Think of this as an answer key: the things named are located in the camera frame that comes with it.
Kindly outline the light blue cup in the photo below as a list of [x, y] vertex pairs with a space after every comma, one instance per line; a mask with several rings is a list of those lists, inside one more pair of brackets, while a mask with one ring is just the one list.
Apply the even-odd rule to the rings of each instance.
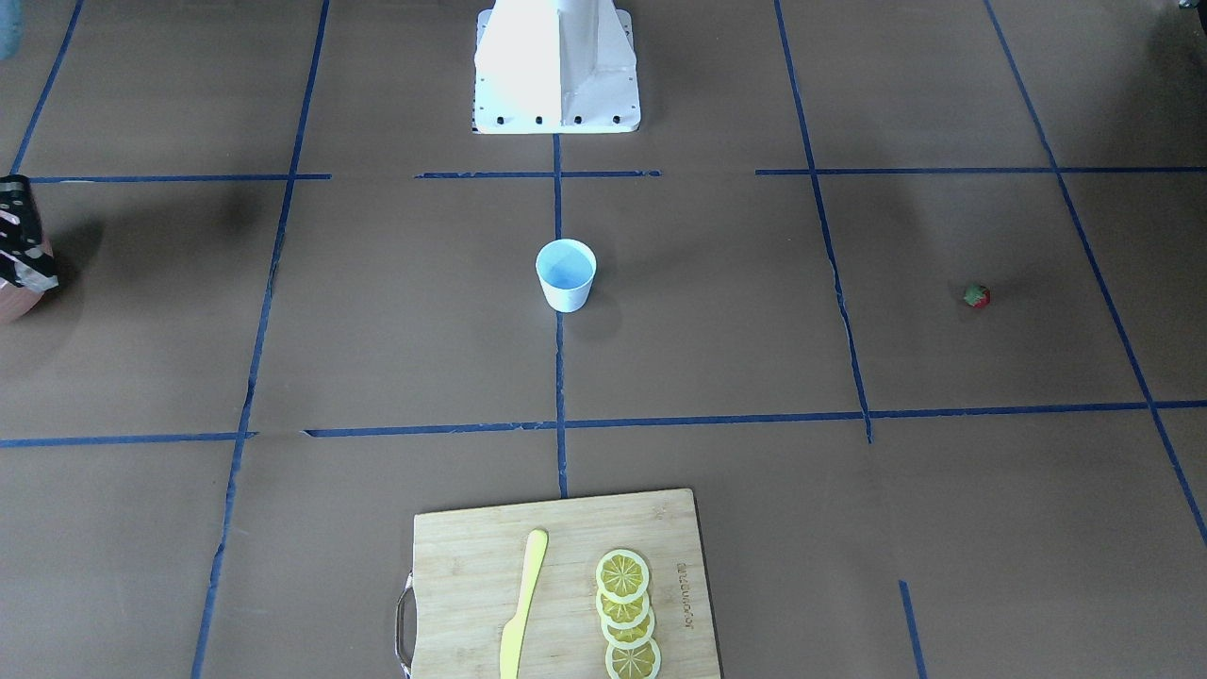
[[535, 270], [547, 304], [555, 312], [573, 314], [587, 304], [597, 258], [585, 242], [560, 238], [540, 248]]

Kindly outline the pink bowl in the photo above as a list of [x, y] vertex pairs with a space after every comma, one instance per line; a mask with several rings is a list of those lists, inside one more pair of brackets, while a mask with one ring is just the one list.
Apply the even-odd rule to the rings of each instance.
[[41, 257], [29, 262], [2, 250], [1, 323], [17, 321], [51, 289], [59, 287], [58, 267], [49, 240], [37, 248]]

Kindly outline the wooden cutting board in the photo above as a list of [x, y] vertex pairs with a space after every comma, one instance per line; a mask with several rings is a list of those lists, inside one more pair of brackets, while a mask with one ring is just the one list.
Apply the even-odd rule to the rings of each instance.
[[658, 678], [721, 677], [690, 488], [420, 513], [396, 607], [401, 674], [500, 678], [500, 636], [517, 609], [530, 529], [546, 529], [549, 542], [517, 678], [608, 678], [594, 598], [596, 564], [613, 549], [651, 566]]

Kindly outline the yellow plastic knife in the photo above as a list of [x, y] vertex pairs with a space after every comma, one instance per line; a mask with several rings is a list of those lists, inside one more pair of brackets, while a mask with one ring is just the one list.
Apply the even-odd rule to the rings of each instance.
[[537, 589], [540, 568], [543, 566], [548, 542], [549, 537], [546, 529], [530, 529], [525, 542], [524, 560], [521, 560], [517, 609], [502, 627], [500, 636], [497, 661], [500, 678], [517, 678], [519, 675], [521, 649], [524, 649], [532, 598], [535, 589]]

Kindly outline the lemon slices row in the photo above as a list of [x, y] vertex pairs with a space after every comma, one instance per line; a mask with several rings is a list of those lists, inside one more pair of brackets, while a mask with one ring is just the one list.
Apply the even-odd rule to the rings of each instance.
[[608, 678], [658, 678], [661, 649], [654, 633], [651, 564], [637, 551], [613, 549], [595, 569], [594, 603], [604, 636], [604, 671]]

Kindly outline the red toy strawberry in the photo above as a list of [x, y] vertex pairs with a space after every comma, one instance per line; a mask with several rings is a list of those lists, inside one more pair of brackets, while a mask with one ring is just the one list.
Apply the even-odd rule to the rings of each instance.
[[966, 291], [962, 293], [963, 304], [973, 309], [989, 306], [991, 300], [991, 289], [989, 287], [984, 287], [982, 283], [970, 283], [969, 287], [966, 287]]

